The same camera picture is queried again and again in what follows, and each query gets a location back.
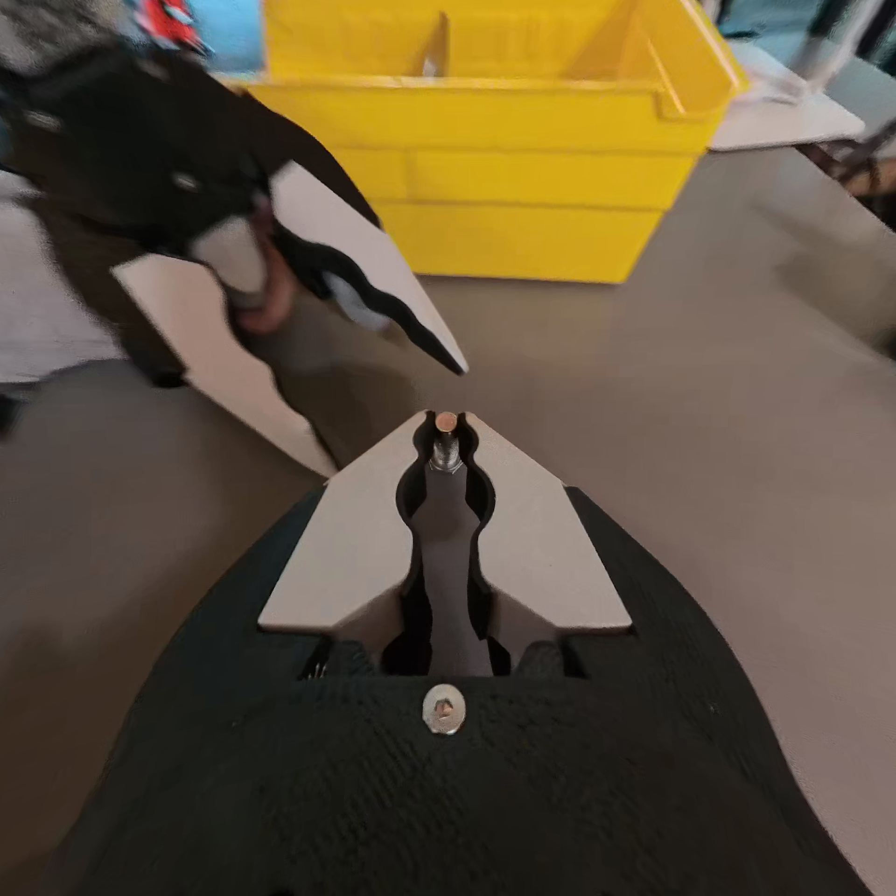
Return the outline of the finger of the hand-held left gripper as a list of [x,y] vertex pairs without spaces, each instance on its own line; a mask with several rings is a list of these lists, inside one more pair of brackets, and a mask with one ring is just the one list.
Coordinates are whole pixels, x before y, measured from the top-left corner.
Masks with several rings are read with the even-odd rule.
[[369,315],[394,323],[421,351],[465,375],[468,362],[396,243],[297,162],[270,180],[274,241],[301,271],[331,274]]
[[112,274],[185,367],[186,382],[291,459],[336,473],[309,421],[281,395],[270,367],[230,328],[225,291],[207,266],[146,253]]

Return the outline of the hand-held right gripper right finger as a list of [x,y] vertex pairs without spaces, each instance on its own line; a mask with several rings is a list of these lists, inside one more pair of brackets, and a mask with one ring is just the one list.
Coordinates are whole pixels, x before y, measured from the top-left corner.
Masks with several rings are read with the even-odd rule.
[[521,655],[536,642],[629,631],[564,482],[472,413],[459,416],[458,442],[477,520],[467,587],[476,636]]

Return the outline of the yellow storage bin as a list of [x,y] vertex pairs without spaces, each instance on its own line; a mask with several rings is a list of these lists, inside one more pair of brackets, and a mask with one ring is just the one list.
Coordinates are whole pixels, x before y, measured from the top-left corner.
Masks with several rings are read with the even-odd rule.
[[697,2],[265,2],[250,90],[420,274],[621,283],[745,74]]

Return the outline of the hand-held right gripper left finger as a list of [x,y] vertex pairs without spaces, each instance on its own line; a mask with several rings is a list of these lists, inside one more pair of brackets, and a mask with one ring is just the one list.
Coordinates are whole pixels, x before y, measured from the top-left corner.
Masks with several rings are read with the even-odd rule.
[[413,536],[397,495],[426,420],[415,414],[328,481],[259,615],[262,630],[360,642],[370,655],[399,635]]

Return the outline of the silver hex bolt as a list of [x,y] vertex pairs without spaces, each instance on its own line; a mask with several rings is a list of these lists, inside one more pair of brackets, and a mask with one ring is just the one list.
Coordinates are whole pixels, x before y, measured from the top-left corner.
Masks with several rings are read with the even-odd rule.
[[462,466],[458,436],[458,417],[454,412],[441,411],[434,417],[434,441],[430,455],[431,470],[454,475]]

